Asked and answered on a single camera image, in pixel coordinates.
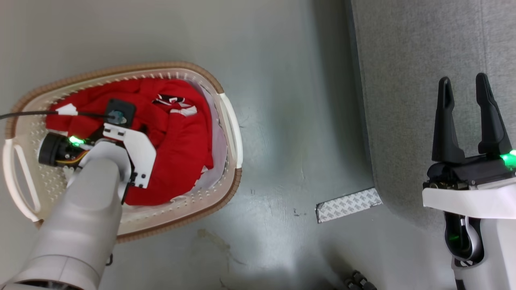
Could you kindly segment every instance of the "basket handle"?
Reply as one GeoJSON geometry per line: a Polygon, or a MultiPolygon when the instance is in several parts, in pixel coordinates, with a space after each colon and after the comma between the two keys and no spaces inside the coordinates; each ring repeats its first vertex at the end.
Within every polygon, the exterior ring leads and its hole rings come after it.
{"type": "Polygon", "coordinates": [[[240,126],[238,125],[238,120],[236,119],[235,111],[233,110],[233,106],[231,105],[228,96],[225,93],[219,94],[222,102],[225,106],[226,111],[228,112],[228,117],[231,124],[231,131],[233,132],[233,140],[235,141],[236,146],[236,168],[242,168],[242,162],[244,161],[244,146],[242,145],[242,135],[240,134],[240,126]]]}
{"type": "Polygon", "coordinates": [[[7,188],[9,189],[9,193],[11,194],[12,200],[14,201],[18,209],[31,221],[36,222],[40,220],[36,216],[36,213],[38,213],[41,210],[41,204],[38,199],[38,194],[36,193],[34,182],[30,176],[27,160],[25,159],[25,155],[23,154],[22,147],[18,144],[15,144],[13,139],[5,140],[3,152],[3,166],[7,188]],[[34,203],[34,208],[32,208],[27,203],[27,200],[25,199],[24,195],[22,194],[22,190],[20,189],[20,184],[18,183],[18,177],[16,175],[16,169],[14,167],[15,153],[17,154],[18,159],[20,160],[20,165],[22,167],[23,174],[25,175],[25,180],[27,181],[30,197],[32,198],[34,203]]]}

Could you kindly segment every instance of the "brown basket rim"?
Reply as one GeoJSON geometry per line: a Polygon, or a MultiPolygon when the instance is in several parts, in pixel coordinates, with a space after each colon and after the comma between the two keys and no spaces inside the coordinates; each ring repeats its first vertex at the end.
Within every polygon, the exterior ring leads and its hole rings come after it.
{"type": "MultiPolygon", "coordinates": [[[[39,88],[36,88],[26,95],[24,95],[11,109],[11,112],[20,112],[23,110],[23,108],[33,99],[38,97],[41,94],[60,89],[65,86],[73,85],[76,83],[81,83],[87,80],[91,80],[98,77],[104,77],[104,76],[110,76],[113,74],[119,74],[119,73],[125,73],[125,72],[134,72],[134,71],[141,71],[141,70],[153,70],[153,69],[189,69],[192,70],[200,75],[202,75],[204,78],[206,78],[215,88],[215,91],[217,93],[224,93],[224,90],[217,81],[217,79],[210,74],[207,70],[204,68],[185,61],[165,61],[165,62],[154,62],[154,63],[144,63],[140,65],[129,65],[129,66],[118,66],[118,67],[112,67],[102,70],[96,70],[89,73],[83,73],[76,76],[64,78],[61,80],[58,80],[56,82],[50,83],[48,85],[41,86],[39,88]]],[[[15,137],[15,130],[16,130],[16,123],[18,121],[18,118],[10,118],[7,120],[6,124],[6,130],[5,130],[5,137],[6,139],[12,139],[15,137]]],[[[166,232],[171,229],[175,229],[178,227],[182,227],[186,224],[189,224],[191,222],[197,221],[203,217],[206,217],[222,207],[224,207],[235,195],[239,185],[240,185],[240,179],[242,177],[242,168],[235,169],[235,174],[233,177],[233,183],[231,184],[230,190],[223,199],[221,199],[219,202],[215,203],[214,205],[207,207],[197,213],[190,214],[188,216],[182,217],[178,220],[174,220],[171,222],[167,222],[152,228],[140,230],[133,233],[128,234],[122,234],[117,236],[117,243],[125,243],[127,241],[137,240],[144,237],[149,237],[153,235],[157,235],[163,232],[166,232]]],[[[38,220],[34,222],[34,225],[37,228],[40,228],[43,225],[44,220],[38,220]]]]}

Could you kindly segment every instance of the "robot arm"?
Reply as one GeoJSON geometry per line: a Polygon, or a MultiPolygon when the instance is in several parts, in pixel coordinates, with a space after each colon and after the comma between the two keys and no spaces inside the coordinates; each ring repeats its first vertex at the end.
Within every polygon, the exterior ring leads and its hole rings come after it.
{"type": "Polygon", "coordinates": [[[423,204],[444,212],[444,239],[458,290],[516,289],[516,151],[512,150],[488,78],[476,78],[480,155],[459,148],[452,85],[439,82],[432,160],[423,204]]]}
{"type": "Polygon", "coordinates": [[[88,162],[42,225],[22,271],[4,290],[97,289],[122,216],[120,173],[109,159],[88,162]]]}

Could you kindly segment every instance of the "plastic basket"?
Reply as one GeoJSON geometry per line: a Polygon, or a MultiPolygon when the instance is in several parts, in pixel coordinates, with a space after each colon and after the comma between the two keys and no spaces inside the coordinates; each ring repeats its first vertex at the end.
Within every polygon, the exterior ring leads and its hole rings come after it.
{"type": "MultiPolygon", "coordinates": [[[[228,145],[228,157],[222,178],[209,190],[179,196],[160,206],[124,207],[118,230],[119,243],[181,227],[221,209],[236,193],[243,160],[238,121],[228,97],[209,72],[192,63],[160,62],[115,67],[62,79],[28,93],[16,103],[12,112],[46,110],[70,93],[131,78],[178,78],[202,86],[215,100],[219,123],[228,145]]],[[[49,216],[67,184],[61,168],[38,163],[39,144],[47,132],[44,116],[11,118],[6,125],[3,151],[4,175],[12,199],[38,227],[49,216]],[[15,170],[15,154],[22,173],[17,174],[15,170]],[[28,192],[21,190],[19,180],[23,179],[28,192]]]]}

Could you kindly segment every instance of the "yellow wire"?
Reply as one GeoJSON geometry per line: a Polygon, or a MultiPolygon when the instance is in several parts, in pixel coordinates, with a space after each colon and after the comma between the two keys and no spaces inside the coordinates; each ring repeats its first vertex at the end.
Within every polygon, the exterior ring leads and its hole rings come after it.
{"type": "Polygon", "coordinates": [[[86,154],[89,152],[89,150],[86,150],[84,151],[83,153],[81,153],[81,155],[79,155],[79,157],[77,157],[76,159],[74,160],[56,160],[57,163],[62,163],[62,164],[73,164],[73,163],[77,163],[79,162],[81,159],[83,159],[84,156],[86,156],[86,154]]]}

